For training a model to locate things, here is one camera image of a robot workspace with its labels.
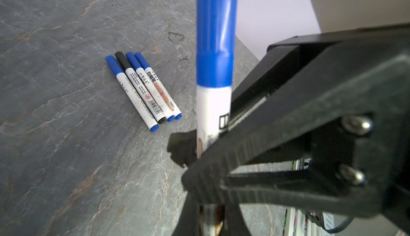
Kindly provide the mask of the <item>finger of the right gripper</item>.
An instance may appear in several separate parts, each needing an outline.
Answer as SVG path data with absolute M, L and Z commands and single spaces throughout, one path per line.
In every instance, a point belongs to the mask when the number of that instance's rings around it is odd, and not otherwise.
M 410 216 L 410 52 L 328 48 L 183 175 L 201 204 Z
M 189 167 L 197 160 L 196 130 L 170 134 L 167 152 L 177 165 Z

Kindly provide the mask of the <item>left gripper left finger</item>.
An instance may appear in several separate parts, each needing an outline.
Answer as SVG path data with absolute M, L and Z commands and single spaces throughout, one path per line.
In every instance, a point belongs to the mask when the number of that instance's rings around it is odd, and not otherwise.
M 193 199 L 191 194 L 187 194 L 180 218 L 172 236 L 199 236 L 199 215 L 199 204 Z

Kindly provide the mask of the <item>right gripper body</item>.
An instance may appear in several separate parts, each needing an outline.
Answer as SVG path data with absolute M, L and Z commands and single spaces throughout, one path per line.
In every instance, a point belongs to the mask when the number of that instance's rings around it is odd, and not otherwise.
M 303 172 L 230 175 L 230 202 L 288 204 L 410 230 L 410 26 L 295 37 L 236 100 L 269 99 L 234 129 L 246 164 L 310 156 Z

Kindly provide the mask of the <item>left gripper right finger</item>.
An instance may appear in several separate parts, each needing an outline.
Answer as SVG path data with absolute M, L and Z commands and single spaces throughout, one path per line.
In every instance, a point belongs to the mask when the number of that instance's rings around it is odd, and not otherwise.
M 222 228 L 223 236 L 251 236 L 246 222 L 243 218 L 239 205 L 226 205 L 224 223 Z

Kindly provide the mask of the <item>white marker black ink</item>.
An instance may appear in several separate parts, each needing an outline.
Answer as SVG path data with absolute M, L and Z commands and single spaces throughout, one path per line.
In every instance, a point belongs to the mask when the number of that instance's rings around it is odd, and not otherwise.
M 145 85 L 142 83 L 139 76 L 136 74 L 135 70 L 131 66 L 130 62 L 128 61 L 124 53 L 121 51 L 118 51 L 115 53 L 115 57 L 119 61 L 120 65 L 124 69 L 126 75 L 128 76 L 135 90 L 140 95 L 141 99 L 143 100 L 145 105 L 148 107 L 150 113 L 155 118 L 157 123 L 163 124 L 166 121 L 166 117 L 164 116 L 163 112 L 157 105 L 152 95 L 146 89 Z

